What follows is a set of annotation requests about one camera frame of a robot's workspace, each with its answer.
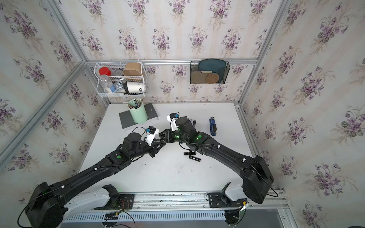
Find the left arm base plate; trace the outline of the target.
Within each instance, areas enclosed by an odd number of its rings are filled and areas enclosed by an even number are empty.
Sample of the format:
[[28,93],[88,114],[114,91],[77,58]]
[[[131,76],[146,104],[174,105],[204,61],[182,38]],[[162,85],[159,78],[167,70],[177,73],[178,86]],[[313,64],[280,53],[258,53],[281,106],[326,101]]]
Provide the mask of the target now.
[[96,207],[94,210],[131,210],[134,205],[134,199],[134,194],[119,194],[118,196],[112,196],[106,205]]

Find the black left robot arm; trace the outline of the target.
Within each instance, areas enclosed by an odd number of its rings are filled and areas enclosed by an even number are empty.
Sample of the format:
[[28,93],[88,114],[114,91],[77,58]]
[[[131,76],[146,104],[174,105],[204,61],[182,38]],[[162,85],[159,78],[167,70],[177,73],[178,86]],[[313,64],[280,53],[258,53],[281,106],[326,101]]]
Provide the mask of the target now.
[[32,228],[56,228],[70,211],[66,204],[79,193],[122,171],[136,157],[145,154],[155,157],[165,144],[159,139],[147,143],[141,140],[139,133],[130,133],[122,144],[95,165],[51,185],[46,182],[39,184],[22,212]]

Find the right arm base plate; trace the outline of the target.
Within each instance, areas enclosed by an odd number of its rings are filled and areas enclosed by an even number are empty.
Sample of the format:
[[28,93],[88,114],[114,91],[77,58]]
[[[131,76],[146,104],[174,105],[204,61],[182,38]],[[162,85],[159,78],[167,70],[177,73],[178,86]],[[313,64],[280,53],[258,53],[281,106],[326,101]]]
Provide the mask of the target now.
[[209,202],[210,208],[239,208],[247,201],[246,198],[232,201],[224,193],[209,192],[206,195],[206,200]]

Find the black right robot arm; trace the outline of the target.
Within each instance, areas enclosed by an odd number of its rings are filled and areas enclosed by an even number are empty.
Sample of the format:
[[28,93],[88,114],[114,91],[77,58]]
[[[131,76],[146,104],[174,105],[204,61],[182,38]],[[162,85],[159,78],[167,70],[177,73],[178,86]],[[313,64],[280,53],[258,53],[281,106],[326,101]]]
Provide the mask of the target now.
[[166,143],[184,143],[189,150],[211,157],[238,174],[242,178],[244,195],[257,204],[262,204],[269,190],[273,190],[274,177],[264,158],[254,158],[240,154],[204,132],[198,132],[188,117],[178,113],[167,116],[169,129],[159,134]]

